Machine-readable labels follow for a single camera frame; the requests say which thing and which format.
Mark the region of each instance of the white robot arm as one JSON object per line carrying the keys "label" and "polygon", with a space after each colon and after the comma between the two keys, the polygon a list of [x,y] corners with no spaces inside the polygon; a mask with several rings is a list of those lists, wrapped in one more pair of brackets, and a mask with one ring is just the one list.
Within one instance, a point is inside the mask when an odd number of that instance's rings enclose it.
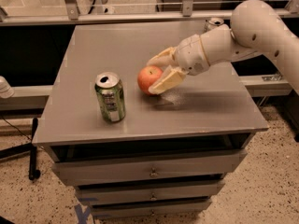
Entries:
{"label": "white robot arm", "polygon": [[193,35],[148,61],[148,65],[165,66],[162,77],[149,92],[159,94],[196,76],[210,65],[235,61],[261,52],[299,93],[299,39],[284,24],[273,8],[260,0],[248,0],[233,12],[231,29],[223,24],[202,35]]}

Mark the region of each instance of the drawer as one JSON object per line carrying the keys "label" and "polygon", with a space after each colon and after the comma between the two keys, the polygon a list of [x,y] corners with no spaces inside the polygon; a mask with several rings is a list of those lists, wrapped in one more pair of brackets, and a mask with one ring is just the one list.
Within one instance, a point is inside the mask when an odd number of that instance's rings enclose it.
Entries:
{"label": "drawer", "polygon": [[155,216],[159,214],[190,213],[206,210],[210,200],[191,199],[160,203],[139,203],[135,205],[94,206],[91,212],[96,219],[120,217]]}
{"label": "drawer", "polygon": [[223,150],[103,161],[55,163],[53,172],[71,186],[233,172],[247,152]]}
{"label": "drawer", "polygon": [[216,195],[224,186],[223,180],[203,181],[200,176],[182,177],[173,182],[164,179],[159,179],[159,181],[154,183],[136,182],[130,186],[120,183],[101,189],[77,190],[76,196],[85,205],[157,202],[170,199],[210,197]]}

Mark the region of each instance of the cord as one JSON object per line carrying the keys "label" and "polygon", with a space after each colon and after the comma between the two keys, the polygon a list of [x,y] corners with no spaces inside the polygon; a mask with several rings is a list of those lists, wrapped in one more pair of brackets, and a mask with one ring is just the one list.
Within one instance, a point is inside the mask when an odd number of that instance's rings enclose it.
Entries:
{"label": "cord", "polygon": [[22,136],[26,137],[28,140],[32,141],[32,139],[26,135],[25,133],[23,133],[18,127],[12,125],[11,123],[9,123],[5,118],[4,116],[1,116],[1,119],[6,122],[7,124],[9,124],[12,128],[16,129]]}

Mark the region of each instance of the terrazzo floor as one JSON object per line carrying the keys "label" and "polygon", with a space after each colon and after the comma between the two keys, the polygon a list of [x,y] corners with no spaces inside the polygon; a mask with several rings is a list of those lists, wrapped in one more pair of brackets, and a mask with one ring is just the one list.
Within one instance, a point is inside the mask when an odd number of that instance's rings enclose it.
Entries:
{"label": "terrazzo floor", "polygon": [[[28,179],[29,156],[0,161],[0,216],[23,223],[101,223],[101,224],[296,224],[299,223],[299,145],[278,104],[261,108],[269,130],[257,133],[246,147],[248,156],[228,174],[225,185],[212,205],[201,213],[158,215],[112,220],[93,220],[79,204],[75,191],[66,187],[51,171],[52,160],[38,150],[37,166],[42,175]],[[30,135],[30,119],[10,119]],[[27,143],[24,136],[2,120],[0,147]]]}

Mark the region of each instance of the can lid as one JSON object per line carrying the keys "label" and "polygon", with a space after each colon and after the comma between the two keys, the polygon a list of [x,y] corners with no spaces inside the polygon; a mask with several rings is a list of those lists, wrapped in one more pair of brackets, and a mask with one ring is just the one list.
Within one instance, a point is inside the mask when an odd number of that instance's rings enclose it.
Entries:
{"label": "can lid", "polygon": [[97,75],[95,84],[101,88],[111,88],[116,86],[120,81],[118,75],[113,72],[104,72]]}

